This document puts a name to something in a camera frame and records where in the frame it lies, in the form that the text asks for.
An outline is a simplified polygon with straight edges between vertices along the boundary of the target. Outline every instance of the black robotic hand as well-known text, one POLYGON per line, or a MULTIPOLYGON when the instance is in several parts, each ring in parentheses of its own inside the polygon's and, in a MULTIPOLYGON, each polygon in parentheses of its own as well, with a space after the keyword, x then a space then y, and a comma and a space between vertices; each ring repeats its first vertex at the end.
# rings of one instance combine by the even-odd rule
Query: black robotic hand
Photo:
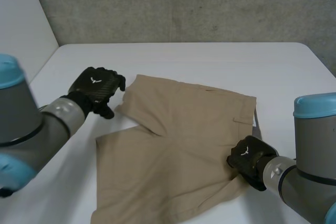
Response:
POLYGON ((126 79, 113 70, 89 67, 80 74, 71 85, 68 95, 84 113, 93 111, 106 119, 114 117, 114 112, 108 107, 108 102, 118 88, 125 91, 126 79))
POLYGON ((278 154, 271 146, 254 136, 247 136, 231 149, 231 155, 227 157, 226 162, 237 169, 255 189, 265 191, 266 187, 262 181, 263 170, 258 169, 258 162, 261 158, 272 159, 276 156, 278 154))

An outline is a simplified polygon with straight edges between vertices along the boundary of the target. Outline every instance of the logo on robotic hand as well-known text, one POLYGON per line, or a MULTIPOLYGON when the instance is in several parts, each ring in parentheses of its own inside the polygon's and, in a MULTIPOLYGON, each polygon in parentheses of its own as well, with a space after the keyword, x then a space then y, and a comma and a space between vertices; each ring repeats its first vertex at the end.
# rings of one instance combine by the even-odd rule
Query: logo on robotic hand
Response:
POLYGON ((97 81, 97 80, 94 80, 93 77, 91 77, 91 81, 92 81, 92 83, 101 82, 101 80, 98 80, 98 81, 97 81))
POLYGON ((247 148, 246 148, 246 152, 242 153, 241 156, 244 156, 244 155, 246 155, 246 154, 248 154, 248 146, 247 146, 247 148))

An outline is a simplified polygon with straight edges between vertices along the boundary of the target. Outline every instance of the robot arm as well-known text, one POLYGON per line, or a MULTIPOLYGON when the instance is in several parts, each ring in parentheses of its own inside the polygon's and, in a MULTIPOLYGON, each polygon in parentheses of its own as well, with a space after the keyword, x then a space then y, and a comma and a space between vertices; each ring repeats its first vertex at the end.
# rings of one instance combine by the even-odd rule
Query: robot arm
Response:
POLYGON ((334 224, 336 93, 297 98, 294 117, 296 160, 248 136, 232 149, 227 162, 254 188, 270 190, 310 223, 334 224))
POLYGON ((89 112, 114 117, 107 103, 125 78, 88 68, 69 93, 38 109, 15 58, 0 55, 0 197, 26 186, 83 125, 89 112))

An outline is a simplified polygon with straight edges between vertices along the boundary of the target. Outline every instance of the khaki shorts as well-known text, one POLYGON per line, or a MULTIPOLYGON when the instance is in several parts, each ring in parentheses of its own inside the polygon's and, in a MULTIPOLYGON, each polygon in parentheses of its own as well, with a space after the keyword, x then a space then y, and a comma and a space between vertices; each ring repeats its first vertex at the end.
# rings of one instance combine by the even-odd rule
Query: khaki shorts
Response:
POLYGON ((138 75, 116 111, 140 125, 97 139, 91 223, 177 223, 239 196, 247 184, 226 157, 252 133, 255 106, 255 97, 138 75))

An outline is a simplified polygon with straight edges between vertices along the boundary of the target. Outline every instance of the concrete wall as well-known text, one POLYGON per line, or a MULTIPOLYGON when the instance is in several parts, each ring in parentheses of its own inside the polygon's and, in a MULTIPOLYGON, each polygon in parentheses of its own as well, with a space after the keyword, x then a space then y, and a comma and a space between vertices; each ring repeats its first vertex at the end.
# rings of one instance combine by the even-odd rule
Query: concrete wall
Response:
POLYGON ((336 0, 40 0, 60 45, 296 41, 336 74, 336 0))

